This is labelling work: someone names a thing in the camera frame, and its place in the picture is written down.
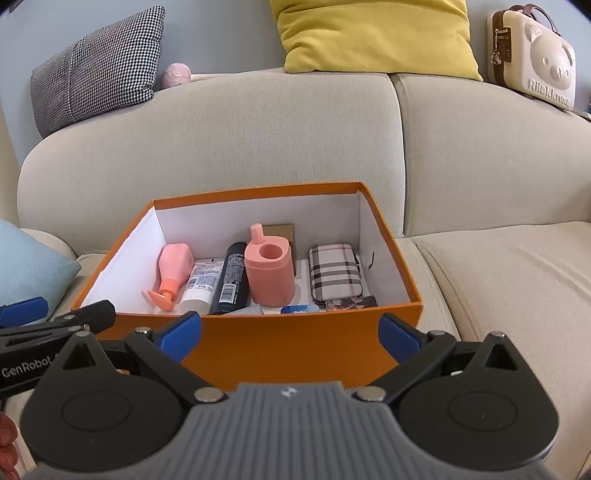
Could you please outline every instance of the orange box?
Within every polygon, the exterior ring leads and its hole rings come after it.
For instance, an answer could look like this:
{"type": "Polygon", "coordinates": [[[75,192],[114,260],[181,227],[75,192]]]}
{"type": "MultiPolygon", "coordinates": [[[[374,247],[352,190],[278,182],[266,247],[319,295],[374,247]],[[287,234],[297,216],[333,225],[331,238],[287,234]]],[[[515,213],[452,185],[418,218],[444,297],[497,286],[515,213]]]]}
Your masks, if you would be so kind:
{"type": "Polygon", "coordinates": [[[312,303],[307,256],[333,242],[353,246],[364,295],[379,307],[306,314],[210,316],[183,365],[223,390],[239,382],[365,385],[396,366],[378,342],[378,320],[391,312],[415,326],[423,304],[379,209],[362,183],[317,183],[203,193],[150,202],[90,277],[73,308],[108,299],[115,326],[99,339],[119,339],[138,326],[158,329],[174,318],[145,294],[159,284],[166,243],[184,242],[195,259],[223,258],[249,241],[252,223],[293,223],[299,285],[292,304],[312,303]]]}

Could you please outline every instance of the beige sofa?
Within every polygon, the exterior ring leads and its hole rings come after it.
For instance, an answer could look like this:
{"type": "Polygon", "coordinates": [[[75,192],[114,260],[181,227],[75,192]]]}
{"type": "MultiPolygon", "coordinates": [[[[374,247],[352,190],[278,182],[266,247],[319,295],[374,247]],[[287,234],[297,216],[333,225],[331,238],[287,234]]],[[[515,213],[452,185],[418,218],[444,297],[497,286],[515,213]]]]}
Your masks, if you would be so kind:
{"type": "Polygon", "coordinates": [[[547,463],[576,478],[591,450],[591,125],[579,117],[471,80],[237,74],[46,138],[22,166],[18,214],[79,257],[63,312],[150,199],[329,180],[373,192],[424,299],[421,329],[509,334],[560,413],[547,463]]]}

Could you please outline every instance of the black spray can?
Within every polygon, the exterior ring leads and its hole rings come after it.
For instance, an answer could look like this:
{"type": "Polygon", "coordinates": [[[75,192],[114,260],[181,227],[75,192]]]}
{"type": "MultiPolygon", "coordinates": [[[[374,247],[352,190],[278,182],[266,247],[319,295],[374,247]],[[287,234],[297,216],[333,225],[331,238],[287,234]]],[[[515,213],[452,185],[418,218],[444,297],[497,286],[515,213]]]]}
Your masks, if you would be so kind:
{"type": "Polygon", "coordinates": [[[222,273],[213,292],[210,315],[223,315],[246,307],[248,277],[244,268],[246,242],[232,244],[226,252],[222,273]]]}

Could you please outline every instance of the human hand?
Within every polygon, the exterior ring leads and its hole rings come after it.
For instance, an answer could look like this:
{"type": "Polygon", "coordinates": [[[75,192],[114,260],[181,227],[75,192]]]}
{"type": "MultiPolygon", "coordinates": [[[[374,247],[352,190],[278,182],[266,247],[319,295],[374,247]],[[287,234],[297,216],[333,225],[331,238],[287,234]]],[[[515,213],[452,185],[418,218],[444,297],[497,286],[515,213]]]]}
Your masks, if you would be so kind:
{"type": "Polygon", "coordinates": [[[17,449],[13,443],[18,437],[17,427],[4,413],[0,413],[0,470],[9,480],[20,480],[15,465],[18,462],[17,449]]]}

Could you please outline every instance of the silver bolt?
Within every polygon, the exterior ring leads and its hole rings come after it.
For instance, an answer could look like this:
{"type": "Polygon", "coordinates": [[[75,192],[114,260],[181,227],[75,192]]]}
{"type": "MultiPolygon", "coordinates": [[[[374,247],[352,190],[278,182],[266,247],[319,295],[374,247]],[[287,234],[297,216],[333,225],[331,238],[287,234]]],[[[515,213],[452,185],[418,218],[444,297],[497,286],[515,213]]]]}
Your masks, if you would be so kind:
{"type": "Polygon", "coordinates": [[[374,385],[361,387],[356,393],[363,401],[383,401],[386,398],[386,391],[383,388],[374,385]]]}
{"type": "Polygon", "coordinates": [[[216,387],[203,387],[195,390],[195,400],[202,403],[215,403],[223,399],[223,391],[216,387]]]}

